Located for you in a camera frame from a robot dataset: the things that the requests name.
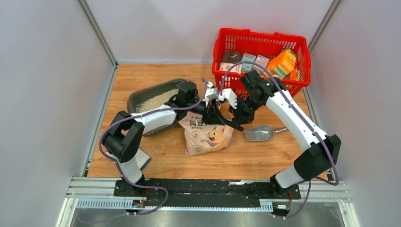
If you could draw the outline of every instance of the metal scoop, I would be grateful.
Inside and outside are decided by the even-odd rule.
[[[268,125],[260,125],[255,128],[245,130],[245,138],[247,141],[267,141],[273,138],[275,133],[287,130],[288,128],[282,128],[274,131]]]

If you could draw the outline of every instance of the white wall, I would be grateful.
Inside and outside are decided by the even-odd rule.
[[[87,0],[117,61],[212,61],[222,27],[311,40],[332,0]]]
[[[55,225],[112,71],[76,1],[0,1],[0,226]]]
[[[337,166],[363,227],[401,222],[400,9],[345,0],[312,52],[314,106],[342,140]]]

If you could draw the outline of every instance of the bag of cat litter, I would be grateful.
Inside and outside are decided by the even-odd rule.
[[[232,137],[233,128],[228,125],[205,124],[200,114],[188,112],[179,124],[185,129],[186,156],[222,150],[236,143]]]

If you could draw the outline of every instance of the red plastic basket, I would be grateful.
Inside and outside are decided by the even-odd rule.
[[[238,51],[241,54],[250,53],[256,56],[260,54],[272,59],[284,48],[289,48],[296,54],[295,68],[299,72],[299,80],[282,80],[291,96],[295,96],[301,88],[307,87],[311,83],[311,56],[304,37],[280,33],[274,33],[273,35],[257,33],[251,32],[249,29],[220,29],[214,45],[212,64],[212,72],[216,77],[216,86],[221,86],[221,81],[226,73],[219,70],[221,59],[226,51]],[[233,89],[237,95],[245,94],[246,90],[240,81],[243,75],[244,73],[230,72],[224,82],[224,88]]]

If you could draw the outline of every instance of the wood surface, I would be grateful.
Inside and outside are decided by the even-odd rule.
[[[196,83],[200,92],[204,89],[202,78],[215,83],[210,64],[120,65],[101,132],[110,125],[117,112],[127,110],[127,100],[132,92],[176,78]],[[308,113],[302,91],[294,100]],[[227,109],[224,106],[222,113],[229,117]],[[255,113],[253,123],[243,127],[250,129],[264,124],[273,129],[285,126],[271,110],[262,107]],[[302,152],[288,131],[277,133],[273,139],[263,142],[248,142],[244,133],[236,130],[233,136],[238,139],[237,144],[222,151],[192,157],[184,154],[185,137],[181,126],[153,137],[142,137],[139,147],[152,157],[143,174],[146,178],[266,180],[290,166]],[[120,177],[115,164],[102,156],[98,147],[95,148],[87,176]]]

